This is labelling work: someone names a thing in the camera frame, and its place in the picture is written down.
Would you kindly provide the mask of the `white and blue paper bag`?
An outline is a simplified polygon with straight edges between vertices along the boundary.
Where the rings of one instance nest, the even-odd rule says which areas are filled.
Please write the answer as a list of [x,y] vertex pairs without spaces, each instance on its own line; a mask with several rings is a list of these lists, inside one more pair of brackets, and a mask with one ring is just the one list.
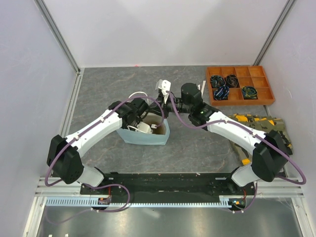
[[131,125],[126,129],[117,130],[118,135],[127,144],[134,145],[165,145],[170,136],[170,128],[167,119],[159,127],[152,128],[161,122],[161,111],[156,103],[149,107],[141,115],[141,121],[137,125]]

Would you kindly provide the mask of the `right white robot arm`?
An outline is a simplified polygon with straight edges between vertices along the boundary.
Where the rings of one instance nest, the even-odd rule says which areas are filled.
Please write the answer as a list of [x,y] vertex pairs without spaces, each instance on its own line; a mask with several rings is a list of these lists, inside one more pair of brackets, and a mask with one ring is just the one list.
[[251,156],[250,164],[236,168],[226,182],[227,191],[238,194],[247,184],[263,180],[272,182],[287,163],[287,149],[282,136],[275,130],[264,132],[237,122],[215,107],[205,103],[201,91],[194,83],[181,87],[181,97],[176,98],[170,90],[171,83],[156,83],[157,100],[164,114],[188,114],[192,128],[202,128],[219,134],[246,150]]

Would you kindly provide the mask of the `brown cardboard cup carrier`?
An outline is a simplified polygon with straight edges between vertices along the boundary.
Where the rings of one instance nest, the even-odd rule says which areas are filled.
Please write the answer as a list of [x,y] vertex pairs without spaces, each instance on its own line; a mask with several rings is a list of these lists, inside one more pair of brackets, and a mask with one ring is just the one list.
[[155,121],[153,119],[146,120],[145,123],[148,124],[150,127],[152,127],[152,125],[156,126],[156,128],[151,128],[152,134],[155,134],[155,135],[165,135],[166,134],[166,128],[165,128],[164,123],[161,126],[157,126],[159,124],[159,121]]

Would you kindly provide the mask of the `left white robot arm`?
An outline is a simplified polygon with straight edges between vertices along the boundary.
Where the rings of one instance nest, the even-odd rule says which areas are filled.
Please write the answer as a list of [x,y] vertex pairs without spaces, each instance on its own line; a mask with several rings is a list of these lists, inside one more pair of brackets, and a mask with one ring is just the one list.
[[99,118],[81,130],[65,138],[54,136],[47,157],[49,171],[53,171],[66,184],[86,183],[97,194],[104,194],[108,190],[104,174],[97,168],[84,165],[81,158],[110,133],[140,122],[141,115],[148,107],[142,98],[134,98],[125,103],[116,101]]

